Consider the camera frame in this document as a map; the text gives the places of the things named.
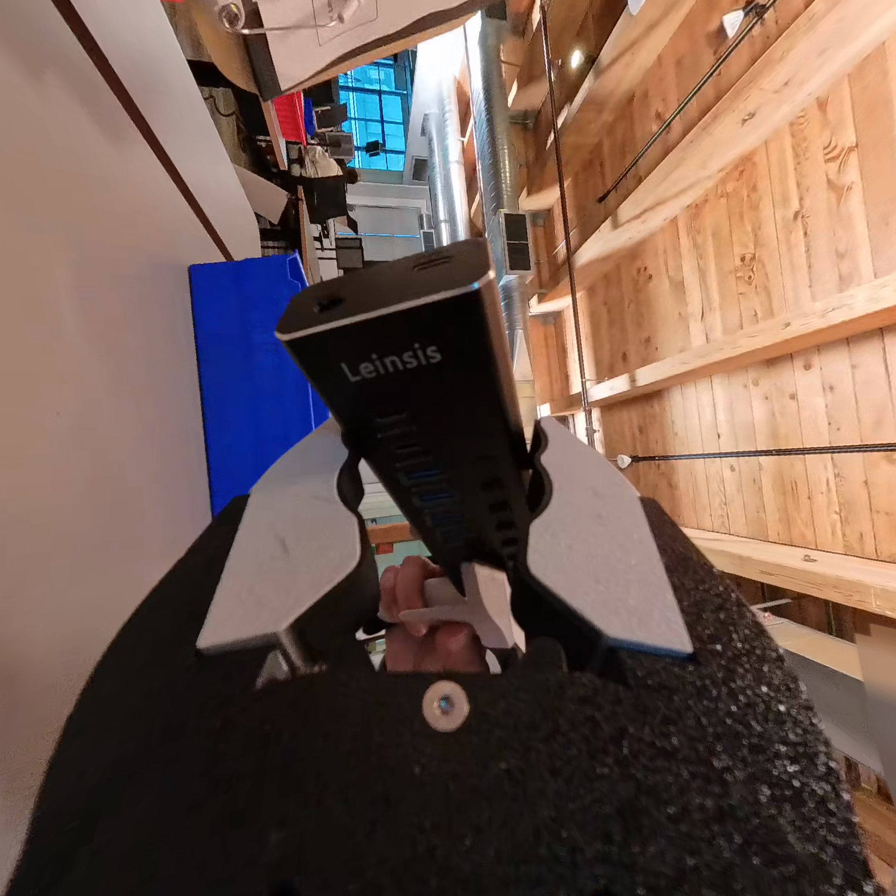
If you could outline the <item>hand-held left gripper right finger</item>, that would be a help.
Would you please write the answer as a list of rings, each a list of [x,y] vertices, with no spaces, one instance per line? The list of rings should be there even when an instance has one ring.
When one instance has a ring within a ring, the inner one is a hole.
[[[693,643],[641,496],[557,420],[537,421],[532,518],[514,566],[512,614],[567,666],[612,666],[622,651],[688,661]]]

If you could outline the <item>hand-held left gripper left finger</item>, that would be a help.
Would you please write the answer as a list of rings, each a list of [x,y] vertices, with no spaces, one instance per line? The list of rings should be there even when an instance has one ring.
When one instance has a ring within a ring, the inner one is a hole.
[[[379,583],[359,514],[358,466],[328,420],[264,473],[249,494],[199,652],[366,655],[357,632],[376,617]]]

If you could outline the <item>black usb hub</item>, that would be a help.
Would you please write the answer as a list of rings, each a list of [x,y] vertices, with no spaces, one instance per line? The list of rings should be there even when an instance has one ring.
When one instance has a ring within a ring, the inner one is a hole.
[[[465,563],[513,581],[531,463],[488,243],[308,286],[276,336],[452,581]]]

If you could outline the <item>person's right hand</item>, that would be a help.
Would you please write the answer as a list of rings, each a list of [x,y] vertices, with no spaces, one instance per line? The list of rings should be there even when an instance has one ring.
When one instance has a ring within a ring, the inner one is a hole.
[[[435,626],[403,622],[401,615],[424,607],[424,584],[443,570],[428,558],[410,555],[380,577],[377,615],[387,624],[385,670],[389,673],[489,674],[487,652],[463,623]]]

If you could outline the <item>blue plastic bin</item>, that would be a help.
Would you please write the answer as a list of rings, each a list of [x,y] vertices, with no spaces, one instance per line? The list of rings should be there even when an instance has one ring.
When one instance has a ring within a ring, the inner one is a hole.
[[[212,516],[330,418],[275,335],[308,286],[298,252],[189,269]]]

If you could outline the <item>black ceiling rod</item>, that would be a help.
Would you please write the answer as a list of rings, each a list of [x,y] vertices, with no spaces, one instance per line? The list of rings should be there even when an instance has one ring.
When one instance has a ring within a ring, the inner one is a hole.
[[[676,106],[661,125],[656,128],[651,137],[645,141],[644,145],[635,153],[630,162],[625,165],[606,190],[599,195],[597,200],[598,204],[605,203],[620,185],[622,185],[624,180],[633,173],[638,165],[646,158],[651,149],[671,130],[672,126],[684,115],[685,111],[696,100],[700,93],[721,72],[726,62],[733,57],[734,53],[745,43],[745,40],[752,35],[756,28],[764,22],[770,11],[777,5],[777,1],[751,1],[744,6],[723,15],[721,18],[721,28],[727,39],[723,51],[678,103],[678,106]]]
[[[748,449],[727,452],[700,452],[685,454],[625,455],[619,454],[615,463],[619,469],[636,464],[689,461],[762,460],[789,457],[836,456],[853,454],[893,454],[895,442],[874,442],[841,445],[776,447],[772,449]]]

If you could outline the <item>white vent box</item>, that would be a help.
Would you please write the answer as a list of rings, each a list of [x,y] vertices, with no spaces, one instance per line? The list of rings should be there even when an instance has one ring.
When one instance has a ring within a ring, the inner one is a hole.
[[[524,211],[501,209],[499,222],[506,274],[530,277],[534,272],[530,216]]]

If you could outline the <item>thin metal ceiling pipe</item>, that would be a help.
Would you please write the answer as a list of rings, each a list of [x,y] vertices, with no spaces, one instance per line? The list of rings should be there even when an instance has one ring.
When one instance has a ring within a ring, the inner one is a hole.
[[[594,418],[592,409],[588,402],[588,383],[586,376],[586,366],[585,366],[585,353],[583,340],[581,336],[581,320],[579,313],[579,303],[578,303],[578,290],[577,290],[577,282],[576,275],[574,269],[574,261],[572,257],[572,235],[570,230],[570,222],[569,222],[569,212],[568,212],[568,204],[567,204],[567,196],[566,196],[566,178],[565,178],[565,170],[562,158],[562,150],[561,150],[561,139],[559,136],[559,122],[558,122],[558,114],[557,114],[557,104],[556,104],[556,94],[555,94],[555,86],[554,86],[554,67],[553,67],[553,58],[551,52],[551,43],[550,43],[550,30],[549,30],[549,13],[550,13],[550,2],[549,1],[541,1],[540,2],[540,20],[541,20],[541,29],[542,29],[542,49],[543,49],[543,58],[545,64],[545,72],[546,72],[546,82],[547,82],[547,97],[548,97],[548,105],[550,108],[550,121],[551,121],[551,135],[553,137],[553,148],[554,148],[554,164],[557,174],[557,188],[559,194],[559,202],[561,206],[561,218],[562,218],[562,228],[563,228],[563,236],[564,236],[564,245],[565,245],[565,260],[566,260],[566,271],[567,271],[567,279],[570,290],[570,299],[571,299],[571,308],[573,315],[573,323],[574,323],[574,339],[575,339],[575,348],[576,348],[576,358],[577,358],[577,366],[578,373],[580,379],[580,404],[581,404],[581,412],[584,416],[584,424],[585,424],[585,432],[586,432],[586,441],[588,446],[591,449],[597,449],[597,436],[596,429],[594,425]]]

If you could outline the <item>white slanted panel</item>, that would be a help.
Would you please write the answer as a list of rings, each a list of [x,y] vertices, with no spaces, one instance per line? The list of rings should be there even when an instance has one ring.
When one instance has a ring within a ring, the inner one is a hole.
[[[239,165],[234,164],[233,169],[252,211],[271,222],[273,226],[278,225],[290,193]]]

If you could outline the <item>red plastic bin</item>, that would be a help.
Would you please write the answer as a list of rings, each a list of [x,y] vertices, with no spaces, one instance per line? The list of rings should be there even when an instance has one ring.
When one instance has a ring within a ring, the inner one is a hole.
[[[304,94],[294,91],[272,100],[279,131],[286,142],[307,144]]]

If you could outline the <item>large paned window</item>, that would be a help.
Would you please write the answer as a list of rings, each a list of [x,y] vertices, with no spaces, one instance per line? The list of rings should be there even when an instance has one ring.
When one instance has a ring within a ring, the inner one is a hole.
[[[347,109],[342,131],[353,139],[353,168],[403,172],[416,55],[399,51],[339,75],[340,102]]]

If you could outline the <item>pale board with paper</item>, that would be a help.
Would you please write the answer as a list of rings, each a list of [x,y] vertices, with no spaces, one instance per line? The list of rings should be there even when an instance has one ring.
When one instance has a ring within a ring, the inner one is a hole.
[[[465,23],[485,1],[245,2],[243,39],[264,99],[329,81]]]

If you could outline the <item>small silver air duct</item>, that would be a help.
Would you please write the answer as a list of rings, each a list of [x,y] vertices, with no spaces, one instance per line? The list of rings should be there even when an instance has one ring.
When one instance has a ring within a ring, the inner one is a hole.
[[[427,140],[428,189],[438,246],[470,238],[463,139],[454,75],[433,87],[423,116]]]

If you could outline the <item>large silver air duct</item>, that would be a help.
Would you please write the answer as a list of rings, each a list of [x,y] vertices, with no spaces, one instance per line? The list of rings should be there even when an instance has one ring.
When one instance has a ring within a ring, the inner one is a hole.
[[[504,328],[520,399],[535,402],[528,326],[529,291],[521,274],[511,273],[503,214],[521,218],[518,164],[511,141],[508,94],[501,60],[506,31],[504,4],[491,4],[464,27],[472,99],[476,171],[484,230],[497,272]]]

